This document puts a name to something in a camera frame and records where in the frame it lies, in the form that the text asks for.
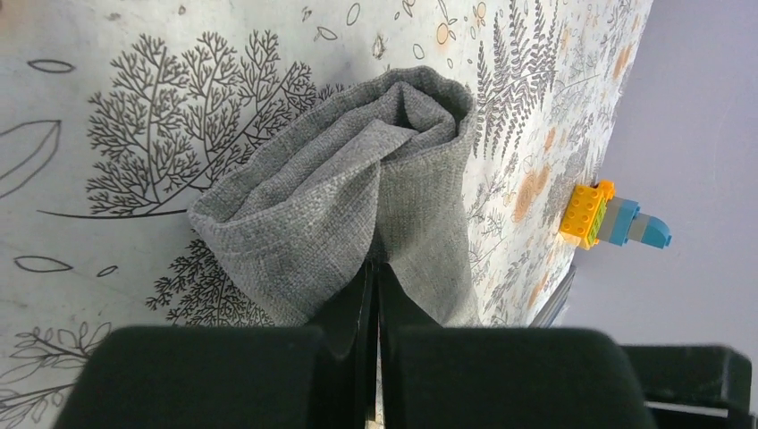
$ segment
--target fern illustration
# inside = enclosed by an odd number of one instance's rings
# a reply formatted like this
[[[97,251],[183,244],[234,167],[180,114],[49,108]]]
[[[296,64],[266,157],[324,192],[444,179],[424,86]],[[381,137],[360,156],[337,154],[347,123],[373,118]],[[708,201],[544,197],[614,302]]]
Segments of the fern illustration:
[[[529,15],[534,23],[527,35],[527,14],[521,12],[517,0],[510,1],[509,43],[495,15],[491,65],[484,58],[484,41],[479,42],[474,156],[479,155],[481,145],[482,156],[494,158],[501,141],[501,159],[505,158],[511,141],[514,150],[518,149],[526,121],[537,107],[543,107],[547,91],[552,90],[560,34],[558,11],[557,8],[553,11],[549,28],[540,2],[535,3],[534,12]]]
[[[216,32],[204,32],[180,55],[160,38],[139,36],[110,62],[110,92],[89,99],[95,111],[88,136],[104,160],[87,181],[92,216],[77,217],[160,215],[172,199],[207,189],[342,90],[317,88],[304,63],[281,75],[278,49],[271,31],[253,31],[242,54]],[[251,116],[240,124],[243,109]]]
[[[584,111],[593,101],[590,81],[598,75],[595,69],[598,64],[597,53],[588,54],[585,49],[585,38],[577,38],[577,43],[571,48],[568,76],[555,80],[555,93],[550,110],[550,123],[565,122],[569,116],[578,111]]]
[[[521,256],[518,260],[510,263],[508,272],[505,274],[505,279],[499,285],[495,286],[492,293],[490,294],[489,299],[486,303],[484,303],[485,312],[490,311],[490,309],[493,307],[499,307],[500,311],[503,310],[503,307],[501,305],[503,296],[505,295],[505,292],[513,289],[513,286],[516,284],[518,277],[524,271],[524,265],[529,262],[531,253],[531,250],[526,250],[521,253]]]
[[[188,256],[169,265],[173,277],[156,281],[156,294],[146,302],[150,309],[169,307],[166,320],[173,324],[273,325],[263,309],[232,284],[203,240],[193,240],[187,249]]]
[[[0,386],[25,381],[39,372],[80,370],[110,332],[110,323],[90,330],[87,322],[83,322],[77,332],[53,328],[42,332],[38,326],[19,332],[16,338],[21,342],[15,345],[16,350],[9,358],[20,363],[0,374]],[[63,404],[75,383],[74,377],[70,383],[25,392],[0,387],[0,425],[13,429],[27,419],[39,423],[51,405]]]

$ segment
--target folded towel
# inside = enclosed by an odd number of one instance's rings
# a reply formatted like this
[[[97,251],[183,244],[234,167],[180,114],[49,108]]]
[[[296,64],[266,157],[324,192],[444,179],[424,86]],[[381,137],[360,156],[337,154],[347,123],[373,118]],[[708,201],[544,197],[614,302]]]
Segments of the folded towel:
[[[461,197],[474,127],[458,82],[388,71],[301,115],[189,220],[277,326],[304,324],[366,258],[438,323],[479,324]]]

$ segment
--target lego brick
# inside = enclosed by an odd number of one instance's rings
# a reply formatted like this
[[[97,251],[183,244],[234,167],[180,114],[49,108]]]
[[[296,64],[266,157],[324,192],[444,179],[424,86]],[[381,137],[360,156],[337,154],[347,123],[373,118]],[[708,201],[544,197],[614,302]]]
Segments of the lego brick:
[[[612,200],[616,195],[616,185],[612,181],[600,181],[597,189],[602,192],[607,201]]]
[[[605,210],[605,196],[595,188],[585,185],[576,185],[568,208],[560,221],[560,235],[571,244],[589,249],[595,243],[594,235],[600,228],[600,224],[594,227],[598,215]]]
[[[654,248],[667,248],[671,244],[671,232],[669,226],[661,219],[650,216],[647,228],[640,242]]]
[[[644,230],[647,229],[647,223],[650,221],[649,214],[638,214],[632,221],[632,226],[629,228],[629,234],[627,238],[634,241],[641,241],[644,235]]]
[[[623,246],[629,241],[627,235],[632,226],[632,221],[639,215],[639,204],[636,201],[618,197],[611,201],[613,205],[618,205],[619,213],[616,216],[616,222],[613,225],[613,231],[608,242]]]
[[[613,226],[616,223],[616,218],[619,215],[619,206],[611,204],[609,201],[605,207],[605,216],[602,219],[600,230],[597,232],[597,238],[601,241],[608,241],[611,239],[611,233],[613,232]]]
[[[587,243],[590,243],[590,246],[593,246],[596,242],[597,232],[600,230],[602,219],[605,217],[605,211],[606,211],[606,205],[600,204],[597,210],[597,214],[595,215],[593,219],[592,226],[590,227],[590,231],[587,234]]]

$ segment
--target gray fabric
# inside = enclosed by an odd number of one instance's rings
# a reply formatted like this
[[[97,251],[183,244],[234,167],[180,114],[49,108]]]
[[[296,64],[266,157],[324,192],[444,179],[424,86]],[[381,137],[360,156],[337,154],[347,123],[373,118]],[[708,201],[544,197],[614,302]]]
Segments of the gray fabric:
[[[276,325],[305,323],[367,257],[437,322],[478,324],[461,198],[473,106],[432,69],[388,71],[293,121],[189,220]]]

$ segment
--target orange flower print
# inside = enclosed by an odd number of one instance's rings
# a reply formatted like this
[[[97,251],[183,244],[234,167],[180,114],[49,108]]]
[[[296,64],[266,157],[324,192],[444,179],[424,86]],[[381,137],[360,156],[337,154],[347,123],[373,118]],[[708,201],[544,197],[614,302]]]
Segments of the orange flower print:
[[[632,45],[629,45],[619,52],[619,57],[616,59],[616,67],[613,68],[613,79],[617,80],[624,69],[626,69],[629,55],[632,53],[632,47]]]
[[[526,177],[521,182],[521,186],[518,188],[518,193],[516,194],[516,208],[511,216],[511,220],[514,223],[520,223],[526,219],[526,215],[529,214],[529,208],[531,208],[532,203],[542,193],[549,176],[550,167],[548,166],[543,167],[539,173],[531,169],[526,172]]]
[[[547,137],[545,138],[545,144],[544,144],[544,151],[547,153],[550,148],[552,147],[552,141],[555,140],[555,127],[553,127],[550,132],[547,133]]]
[[[569,39],[571,38],[571,30],[569,27],[563,29],[563,35],[560,37],[560,51],[566,52],[566,48],[569,46]]]
[[[535,306],[535,302],[537,302],[537,297],[540,296],[540,293],[544,290],[545,284],[547,284],[547,273],[543,276],[543,279],[536,284],[535,288],[532,289],[532,294],[529,295],[529,302],[526,304],[528,308],[532,308]]]
[[[537,197],[536,183],[537,175],[535,172],[527,173],[524,181],[521,182],[521,187],[518,189],[518,194],[516,195],[516,209],[513,211],[512,216],[513,222],[520,223],[529,213],[529,207],[532,205],[532,201]]]

